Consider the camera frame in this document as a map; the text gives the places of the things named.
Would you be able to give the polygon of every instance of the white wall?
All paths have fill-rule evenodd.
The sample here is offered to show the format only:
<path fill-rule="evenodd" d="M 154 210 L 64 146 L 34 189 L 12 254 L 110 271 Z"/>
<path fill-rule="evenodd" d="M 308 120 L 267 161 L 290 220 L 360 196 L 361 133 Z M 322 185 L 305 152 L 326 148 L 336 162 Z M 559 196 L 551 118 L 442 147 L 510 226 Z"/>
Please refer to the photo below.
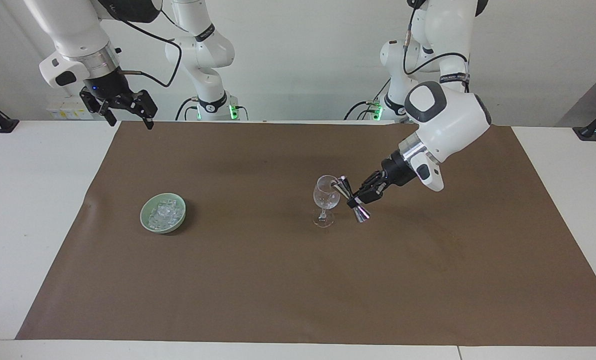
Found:
<path fill-rule="evenodd" d="M 411 13 L 404 0 L 210 0 L 208 7 L 236 48 L 232 66 L 219 70 L 225 87 L 253 119 L 340 119 L 350 105 L 373 98 L 387 79 L 380 48 L 402 36 Z M 168 0 L 165 10 L 172 14 Z M 162 16 L 142 26 L 167 38 L 182 35 Z M 123 23 L 106 20 L 103 27 L 122 48 L 124 69 L 168 79 L 163 44 Z M 4 112 L 49 117 L 47 98 L 65 92 L 44 84 L 37 64 L 53 50 L 21 0 L 0 0 Z M 596 82 L 596 1 L 490 1 L 476 19 L 471 73 L 471 89 L 494 123 L 555 125 Z M 195 95 L 183 73 L 168 89 L 142 77 L 130 82 L 134 91 L 152 94 L 160 120 L 171 120 L 180 102 Z"/>

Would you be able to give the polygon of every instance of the clear liquid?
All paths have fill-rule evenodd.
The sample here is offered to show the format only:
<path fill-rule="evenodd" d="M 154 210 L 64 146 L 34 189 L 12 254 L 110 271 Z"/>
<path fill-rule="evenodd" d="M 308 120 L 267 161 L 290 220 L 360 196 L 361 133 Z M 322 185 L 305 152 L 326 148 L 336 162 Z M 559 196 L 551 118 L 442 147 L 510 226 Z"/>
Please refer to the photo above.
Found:
<path fill-rule="evenodd" d="M 313 201 L 316 202 L 316 205 L 319 208 L 330 210 L 338 205 L 340 201 L 340 194 L 338 192 L 324 193 L 321 191 L 314 191 Z"/>

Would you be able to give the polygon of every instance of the white table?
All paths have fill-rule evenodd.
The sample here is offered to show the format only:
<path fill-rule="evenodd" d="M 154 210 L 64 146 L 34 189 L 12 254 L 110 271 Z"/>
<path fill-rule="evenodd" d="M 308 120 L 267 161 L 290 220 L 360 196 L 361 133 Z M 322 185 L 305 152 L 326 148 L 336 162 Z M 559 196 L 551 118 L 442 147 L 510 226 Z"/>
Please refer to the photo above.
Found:
<path fill-rule="evenodd" d="M 22 121 L 0 134 L 0 359 L 596 359 L 596 347 L 12 340 L 116 130 Z M 570 129 L 513 130 L 596 275 L 596 144 Z"/>

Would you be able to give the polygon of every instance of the brown mat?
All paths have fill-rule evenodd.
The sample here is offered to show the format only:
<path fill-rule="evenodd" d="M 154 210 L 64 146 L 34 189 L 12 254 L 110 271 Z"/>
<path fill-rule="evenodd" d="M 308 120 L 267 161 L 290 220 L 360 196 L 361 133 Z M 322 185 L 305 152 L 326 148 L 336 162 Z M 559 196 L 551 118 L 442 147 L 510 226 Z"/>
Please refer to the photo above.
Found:
<path fill-rule="evenodd" d="M 17 339 L 596 346 L 596 277 L 512 130 L 311 223 L 323 174 L 357 187 L 407 125 L 123 122 Z M 141 227 L 151 196 L 190 216 Z"/>

